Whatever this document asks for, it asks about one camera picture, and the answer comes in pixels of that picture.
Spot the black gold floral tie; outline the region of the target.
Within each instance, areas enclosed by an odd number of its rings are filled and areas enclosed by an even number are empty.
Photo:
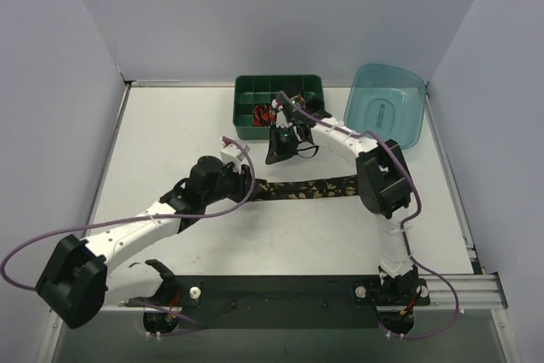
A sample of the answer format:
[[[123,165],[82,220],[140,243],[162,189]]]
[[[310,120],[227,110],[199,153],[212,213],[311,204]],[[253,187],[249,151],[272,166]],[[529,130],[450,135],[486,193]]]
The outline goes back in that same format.
[[[254,194],[252,201],[309,200],[359,195],[356,175],[297,182],[258,179],[257,185],[259,191]]]

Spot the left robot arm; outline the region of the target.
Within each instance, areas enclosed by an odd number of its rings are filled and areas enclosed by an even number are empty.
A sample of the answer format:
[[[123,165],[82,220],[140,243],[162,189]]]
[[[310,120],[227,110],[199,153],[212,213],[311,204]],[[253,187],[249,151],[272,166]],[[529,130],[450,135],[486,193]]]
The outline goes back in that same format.
[[[71,329],[94,318],[113,291],[108,275],[156,242],[177,235],[202,218],[207,207],[229,199],[240,207],[256,187],[255,169],[238,155],[203,156],[139,216],[115,228],[78,239],[68,235],[54,248],[37,280],[37,295]]]

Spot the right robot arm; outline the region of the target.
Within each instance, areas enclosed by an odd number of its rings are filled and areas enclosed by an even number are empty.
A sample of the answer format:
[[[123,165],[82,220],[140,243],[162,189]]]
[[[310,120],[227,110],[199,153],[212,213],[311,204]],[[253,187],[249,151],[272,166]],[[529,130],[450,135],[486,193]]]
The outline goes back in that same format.
[[[413,183],[405,159],[393,140],[379,142],[343,125],[323,112],[318,119],[288,107],[276,108],[269,126],[269,151],[265,163],[283,162],[309,143],[327,149],[356,168],[359,197],[365,208],[376,215],[380,236],[379,275],[383,290],[406,295],[417,287],[418,272],[404,222],[394,213],[410,206]]]

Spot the beige patterned rolled tie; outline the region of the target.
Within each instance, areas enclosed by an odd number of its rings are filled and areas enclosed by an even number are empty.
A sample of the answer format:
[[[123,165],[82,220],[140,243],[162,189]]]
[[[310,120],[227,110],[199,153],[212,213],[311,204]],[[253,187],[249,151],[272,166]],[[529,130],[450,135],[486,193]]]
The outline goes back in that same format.
[[[291,97],[291,103],[301,109],[304,109],[306,106],[306,101],[301,94]]]

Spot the translucent blue plastic tub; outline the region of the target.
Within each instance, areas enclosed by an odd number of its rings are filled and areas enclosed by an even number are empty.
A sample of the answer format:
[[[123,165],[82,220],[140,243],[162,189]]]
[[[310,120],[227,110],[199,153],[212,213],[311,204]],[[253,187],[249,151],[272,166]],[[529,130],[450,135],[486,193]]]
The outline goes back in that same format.
[[[409,149],[420,138],[426,93],[426,83],[411,71],[363,65],[354,76],[344,122],[354,131],[370,130]]]

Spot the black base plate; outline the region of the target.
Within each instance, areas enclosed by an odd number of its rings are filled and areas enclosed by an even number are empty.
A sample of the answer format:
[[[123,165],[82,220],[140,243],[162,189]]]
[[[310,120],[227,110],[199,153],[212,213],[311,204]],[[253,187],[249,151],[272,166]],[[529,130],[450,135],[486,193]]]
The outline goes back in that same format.
[[[430,304],[427,283],[399,289],[376,275],[173,275],[144,308],[149,332],[218,329],[366,329],[379,321],[408,332]]]

